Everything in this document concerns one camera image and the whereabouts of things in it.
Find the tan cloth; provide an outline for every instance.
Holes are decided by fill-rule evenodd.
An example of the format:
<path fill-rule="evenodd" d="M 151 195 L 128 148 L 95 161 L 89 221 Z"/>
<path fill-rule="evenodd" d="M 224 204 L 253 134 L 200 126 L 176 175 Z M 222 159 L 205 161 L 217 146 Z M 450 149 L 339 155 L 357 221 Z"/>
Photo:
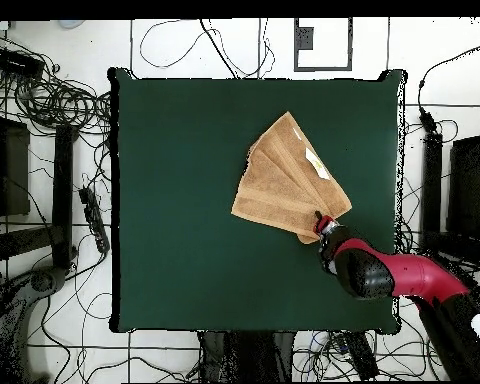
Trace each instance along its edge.
<path fill-rule="evenodd" d="M 322 177 L 326 178 L 319 176 L 311 161 L 323 167 Z M 351 207 L 295 119 L 286 112 L 251 146 L 231 213 L 294 232 L 301 242 L 312 243 L 318 240 L 313 232 L 315 211 L 338 218 Z"/>

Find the green table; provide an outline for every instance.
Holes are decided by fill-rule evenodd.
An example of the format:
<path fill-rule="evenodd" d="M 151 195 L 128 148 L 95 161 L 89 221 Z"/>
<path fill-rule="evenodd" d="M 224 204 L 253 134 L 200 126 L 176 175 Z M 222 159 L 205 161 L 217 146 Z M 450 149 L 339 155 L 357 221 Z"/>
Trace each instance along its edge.
<path fill-rule="evenodd" d="M 109 79 L 114 331 L 395 331 L 392 299 L 351 298 L 321 270 L 317 244 L 230 211 L 248 148 L 290 111 L 352 202 L 340 221 L 392 252 L 400 71 L 137 80 L 112 69 Z"/>

